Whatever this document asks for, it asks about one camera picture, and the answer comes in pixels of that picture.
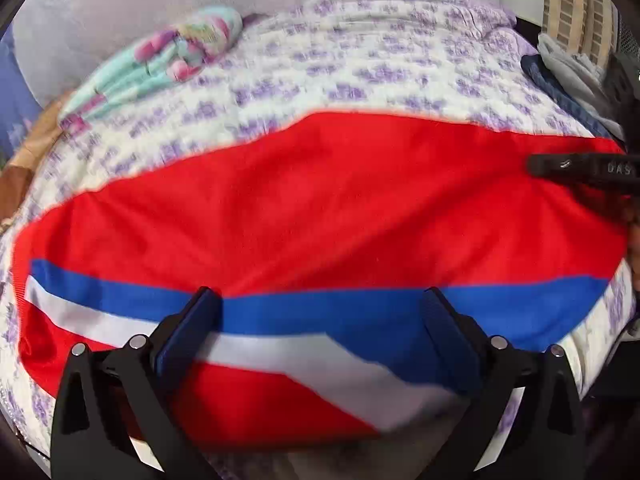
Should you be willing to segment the red blue white pants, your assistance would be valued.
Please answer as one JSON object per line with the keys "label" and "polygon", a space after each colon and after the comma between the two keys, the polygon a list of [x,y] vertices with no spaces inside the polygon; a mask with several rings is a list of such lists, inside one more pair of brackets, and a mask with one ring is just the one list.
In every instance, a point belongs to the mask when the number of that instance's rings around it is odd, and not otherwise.
{"label": "red blue white pants", "polygon": [[626,255],[620,203],[532,177],[581,136],[361,113],[83,192],[20,233],[18,352],[56,393],[67,353],[152,332],[201,287],[222,297],[172,409],[206,451],[375,437],[468,394],[432,335],[440,289],[488,334],[542,350],[576,328]]}

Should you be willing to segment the grey folded garment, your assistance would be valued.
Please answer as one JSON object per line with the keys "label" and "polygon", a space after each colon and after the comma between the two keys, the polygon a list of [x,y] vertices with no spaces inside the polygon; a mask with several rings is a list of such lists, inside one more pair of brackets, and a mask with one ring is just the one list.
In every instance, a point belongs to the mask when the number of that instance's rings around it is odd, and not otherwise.
{"label": "grey folded garment", "polygon": [[544,65],[574,101],[611,131],[620,128],[603,89],[601,67],[594,65],[587,55],[567,53],[544,32],[538,36],[537,50]]}

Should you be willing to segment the beige brick pattern curtain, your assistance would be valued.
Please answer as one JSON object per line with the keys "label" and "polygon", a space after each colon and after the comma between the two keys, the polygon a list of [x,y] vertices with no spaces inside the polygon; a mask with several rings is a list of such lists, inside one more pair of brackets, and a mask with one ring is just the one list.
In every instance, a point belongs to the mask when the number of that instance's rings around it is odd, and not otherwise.
{"label": "beige brick pattern curtain", "polygon": [[542,31],[567,53],[583,54],[601,68],[617,44],[612,0],[544,0]]}

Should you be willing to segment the purple floral bed quilt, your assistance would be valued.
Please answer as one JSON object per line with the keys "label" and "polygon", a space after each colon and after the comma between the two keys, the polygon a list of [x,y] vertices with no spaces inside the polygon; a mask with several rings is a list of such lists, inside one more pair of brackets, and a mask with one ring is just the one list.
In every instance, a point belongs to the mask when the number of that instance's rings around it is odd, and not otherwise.
{"label": "purple floral bed quilt", "polygon": [[[521,68],[528,52],[509,14],[473,0],[308,0],[243,21],[230,50],[182,84],[112,110],[79,131],[61,128],[1,232],[1,404],[27,447],[51,456],[58,391],[41,388],[18,352],[12,262],[26,226],[80,193],[258,140],[318,113],[607,139],[594,136],[534,85]],[[566,352],[579,394],[596,382],[636,310],[628,224],[617,201],[627,235],[623,263],[586,318],[554,343]],[[233,479],[408,479],[437,452],[469,398],[459,396],[375,437],[200,449],[216,471]]]}

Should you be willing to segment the brown pillow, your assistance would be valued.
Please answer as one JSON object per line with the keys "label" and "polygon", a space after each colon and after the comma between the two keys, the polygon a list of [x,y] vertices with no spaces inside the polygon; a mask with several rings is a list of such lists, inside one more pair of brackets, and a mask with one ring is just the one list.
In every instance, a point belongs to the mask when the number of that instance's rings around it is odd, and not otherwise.
{"label": "brown pillow", "polygon": [[1,232],[12,223],[25,199],[35,172],[63,130],[58,125],[58,114],[66,104],[71,91],[65,92],[40,114],[32,130],[1,171]]}

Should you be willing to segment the blue patterned mattress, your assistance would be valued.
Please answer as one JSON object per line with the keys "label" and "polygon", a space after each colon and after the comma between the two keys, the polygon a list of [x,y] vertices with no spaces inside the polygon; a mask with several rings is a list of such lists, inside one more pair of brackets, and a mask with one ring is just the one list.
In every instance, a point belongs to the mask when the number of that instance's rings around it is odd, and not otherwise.
{"label": "blue patterned mattress", "polygon": [[4,32],[0,48],[0,142],[1,163],[5,164],[26,139],[42,108],[18,67],[11,26]]}

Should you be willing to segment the folded teal floral blanket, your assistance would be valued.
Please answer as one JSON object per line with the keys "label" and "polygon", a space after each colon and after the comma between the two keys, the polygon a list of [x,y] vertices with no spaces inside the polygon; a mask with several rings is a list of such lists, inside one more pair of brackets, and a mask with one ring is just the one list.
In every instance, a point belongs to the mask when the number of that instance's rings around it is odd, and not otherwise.
{"label": "folded teal floral blanket", "polygon": [[240,36],[243,19],[228,6],[208,6],[120,50],[70,96],[58,115],[68,131],[112,110],[175,87],[218,61]]}

